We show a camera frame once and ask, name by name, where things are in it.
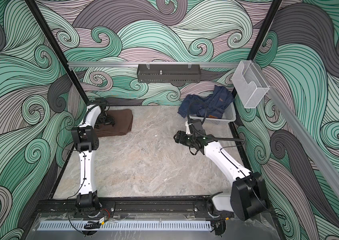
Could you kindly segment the brown trousers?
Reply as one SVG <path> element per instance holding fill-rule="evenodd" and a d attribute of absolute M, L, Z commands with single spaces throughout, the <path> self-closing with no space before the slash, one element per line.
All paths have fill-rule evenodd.
<path fill-rule="evenodd" d="M 131 131 L 133 115 L 130 109 L 110 110 L 106 113 L 113 117 L 114 125 L 100 124 L 98 128 L 94 128 L 97 137 L 124 136 Z"/>

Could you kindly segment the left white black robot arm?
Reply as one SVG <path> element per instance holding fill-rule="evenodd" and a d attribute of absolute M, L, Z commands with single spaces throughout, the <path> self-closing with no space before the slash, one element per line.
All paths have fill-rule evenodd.
<path fill-rule="evenodd" d="M 99 148 L 99 139 L 95 128 L 102 125 L 114 126 L 114 118 L 106 112 L 107 105 L 106 100 L 94 101 L 87 106 L 81 123 L 71 129 L 73 146 L 78 152 L 80 163 L 80 184 L 74 195 L 76 197 L 75 206 L 83 211 L 101 210 L 94 177 L 95 154 Z"/>

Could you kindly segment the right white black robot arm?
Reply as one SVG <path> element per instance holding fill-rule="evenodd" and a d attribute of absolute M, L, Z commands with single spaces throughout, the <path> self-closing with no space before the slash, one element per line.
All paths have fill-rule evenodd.
<path fill-rule="evenodd" d="M 178 131 L 174 135 L 174 141 L 195 149 L 193 155 L 202 153 L 209 158 L 232 185 L 229 194 L 218 193 L 211 197 L 212 216 L 230 212 L 246 221 L 268 209 L 269 197 L 263 176 L 237 162 L 214 137 L 196 137 Z"/>

